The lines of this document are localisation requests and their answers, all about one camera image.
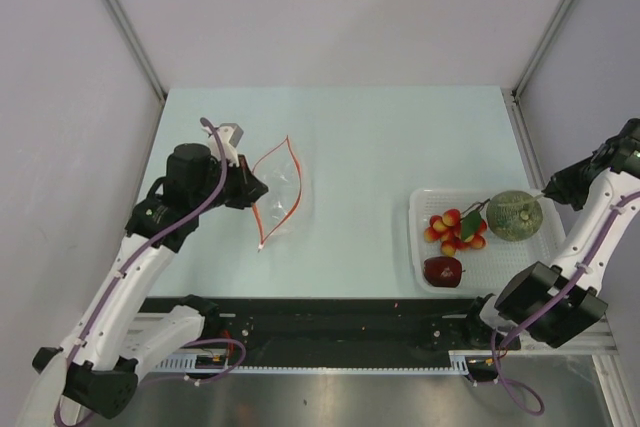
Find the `fake red strawberries bunch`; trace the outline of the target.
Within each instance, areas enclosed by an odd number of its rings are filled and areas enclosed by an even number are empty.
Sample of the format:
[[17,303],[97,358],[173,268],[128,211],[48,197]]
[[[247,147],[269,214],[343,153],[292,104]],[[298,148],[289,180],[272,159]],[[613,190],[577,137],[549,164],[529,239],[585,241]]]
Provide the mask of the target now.
[[451,208],[441,215],[433,215],[427,222],[423,239],[438,244],[439,252],[454,257],[459,252],[483,250],[487,246],[489,230],[484,210],[489,200],[474,202],[464,210]]

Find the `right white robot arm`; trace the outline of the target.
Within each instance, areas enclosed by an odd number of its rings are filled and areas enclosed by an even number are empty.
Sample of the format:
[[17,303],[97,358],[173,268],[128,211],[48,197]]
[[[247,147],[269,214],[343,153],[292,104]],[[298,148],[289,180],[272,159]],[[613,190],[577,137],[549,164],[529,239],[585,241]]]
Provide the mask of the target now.
[[490,342],[506,350],[521,333],[558,348],[607,310],[600,299],[611,255],[639,213],[639,121],[629,119],[592,154],[556,172],[542,194],[580,216],[549,263],[536,262],[513,277],[481,313],[461,323],[473,348]]

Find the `fake red apple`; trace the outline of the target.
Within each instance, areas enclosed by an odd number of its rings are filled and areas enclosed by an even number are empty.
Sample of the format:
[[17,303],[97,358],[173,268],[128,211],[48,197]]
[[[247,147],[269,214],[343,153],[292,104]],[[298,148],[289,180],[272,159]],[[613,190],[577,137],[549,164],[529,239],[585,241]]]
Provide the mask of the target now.
[[454,257],[431,257],[423,263],[423,277],[434,287],[456,288],[461,282],[462,274],[462,263]]

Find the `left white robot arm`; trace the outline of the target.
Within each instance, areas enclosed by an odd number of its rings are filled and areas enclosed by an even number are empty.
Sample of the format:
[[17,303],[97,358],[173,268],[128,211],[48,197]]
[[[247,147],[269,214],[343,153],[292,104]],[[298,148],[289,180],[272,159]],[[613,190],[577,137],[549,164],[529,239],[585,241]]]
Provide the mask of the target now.
[[63,399],[111,419],[146,375],[183,347],[221,344],[244,354],[241,342],[224,335],[218,306],[195,295],[133,339],[127,332],[159,274],[198,228],[200,215],[218,206],[249,208],[267,190],[231,141],[177,146],[165,176],[132,211],[119,253],[90,307],[60,346],[42,347],[34,356],[40,377],[19,425],[63,425]]

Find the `clear zip top bag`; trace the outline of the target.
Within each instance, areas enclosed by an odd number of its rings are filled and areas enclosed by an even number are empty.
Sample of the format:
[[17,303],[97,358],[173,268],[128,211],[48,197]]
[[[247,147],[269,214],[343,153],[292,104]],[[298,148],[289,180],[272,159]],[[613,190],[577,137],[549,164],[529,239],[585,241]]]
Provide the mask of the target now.
[[310,171],[292,138],[287,135],[254,164],[251,172],[268,187],[252,205],[257,226],[258,252],[292,239],[310,224],[313,190]]

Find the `fake green melon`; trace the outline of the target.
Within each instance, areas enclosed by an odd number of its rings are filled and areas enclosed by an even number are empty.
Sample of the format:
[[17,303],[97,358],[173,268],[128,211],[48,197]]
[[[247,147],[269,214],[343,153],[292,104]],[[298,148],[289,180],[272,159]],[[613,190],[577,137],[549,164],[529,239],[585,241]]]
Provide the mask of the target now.
[[544,220],[541,198],[541,194],[517,190],[494,195],[486,207],[489,230],[508,242],[521,242],[533,237]]

